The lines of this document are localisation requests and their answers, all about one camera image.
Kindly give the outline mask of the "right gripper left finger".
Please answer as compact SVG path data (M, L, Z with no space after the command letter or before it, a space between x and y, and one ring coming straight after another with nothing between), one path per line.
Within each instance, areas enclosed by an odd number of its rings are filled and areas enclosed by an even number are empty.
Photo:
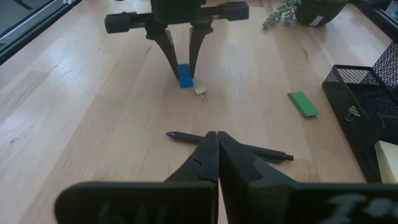
M219 139L203 138L162 182L81 182L54 205L57 223L216 223Z

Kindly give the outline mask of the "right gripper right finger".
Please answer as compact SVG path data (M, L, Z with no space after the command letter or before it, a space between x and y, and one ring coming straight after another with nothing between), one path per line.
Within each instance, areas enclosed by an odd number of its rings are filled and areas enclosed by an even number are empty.
M218 138L230 223L397 223L396 184L298 182L228 133Z

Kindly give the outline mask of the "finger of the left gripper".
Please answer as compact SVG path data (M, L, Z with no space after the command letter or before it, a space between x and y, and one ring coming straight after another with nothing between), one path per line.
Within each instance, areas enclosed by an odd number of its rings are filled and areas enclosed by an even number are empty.
M203 40L207 34L213 32L213 28L210 25L192 25L190 29L190 41L189 41L189 66L190 76L195 76L195 69L198 59L198 54Z
M175 78L178 80L180 77L178 71L177 55L175 52L174 43L172 41L170 31L163 27L148 29L146 38L149 40L153 40L158 44L158 46L161 48L164 55L166 56L174 72Z

